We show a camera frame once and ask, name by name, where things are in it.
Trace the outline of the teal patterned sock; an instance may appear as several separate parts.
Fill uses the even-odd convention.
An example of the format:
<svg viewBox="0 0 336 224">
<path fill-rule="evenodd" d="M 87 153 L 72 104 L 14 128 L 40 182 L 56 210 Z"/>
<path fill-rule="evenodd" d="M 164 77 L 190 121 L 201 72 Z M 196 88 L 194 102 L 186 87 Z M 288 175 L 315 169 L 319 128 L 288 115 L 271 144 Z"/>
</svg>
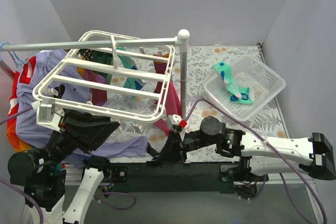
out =
<svg viewBox="0 0 336 224">
<path fill-rule="evenodd" d="M 230 102 L 240 104 L 252 104 L 255 101 L 255 92 L 253 88 L 241 87 L 233 78 L 231 66 L 221 61 L 212 66 L 220 77 L 225 89 L 230 93 Z"/>
</svg>

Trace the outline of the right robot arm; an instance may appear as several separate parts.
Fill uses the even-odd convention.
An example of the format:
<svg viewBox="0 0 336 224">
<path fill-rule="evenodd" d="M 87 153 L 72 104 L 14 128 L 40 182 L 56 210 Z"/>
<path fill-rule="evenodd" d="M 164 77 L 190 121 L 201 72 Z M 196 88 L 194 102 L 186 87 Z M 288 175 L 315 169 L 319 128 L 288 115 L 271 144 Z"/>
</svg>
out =
<svg viewBox="0 0 336 224">
<path fill-rule="evenodd" d="M 238 165 L 226 172 L 235 181 L 291 172 L 335 180 L 333 147 L 322 133 L 304 138 L 258 137 L 227 128 L 213 116 L 202 119 L 197 131 L 186 133 L 186 121 L 177 115 L 169 120 L 169 136 L 159 153 L 151 153 L 153 158 L 146 163 L 149 167 L 186 163 L 189 152 L 213 145 L 222 157 L 239 157 Z"/>
</svg>

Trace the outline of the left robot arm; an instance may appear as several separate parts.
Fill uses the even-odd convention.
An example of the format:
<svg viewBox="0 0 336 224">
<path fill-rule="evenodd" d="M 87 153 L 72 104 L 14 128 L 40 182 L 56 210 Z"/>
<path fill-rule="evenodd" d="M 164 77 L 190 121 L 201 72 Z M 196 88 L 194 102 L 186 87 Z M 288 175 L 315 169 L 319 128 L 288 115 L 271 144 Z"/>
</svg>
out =
<svg viewBox="0 0 336 224">
<path fill-rule="evenodd" d="M 66 211 L 66 170 L 57 170 L 75 150 L 97 150 L 120 126 L 106 116 L 67 110 L 56 119 L 56 129 L 42 148 L 13 154 L 8 161 L 10 183 L 24 188 L 25 202 L 35 223 L 83 223 L 101 182 L 111 181 L 110 161 L 92 155 L 84 162 L 82 181 Z"/>
</svg>

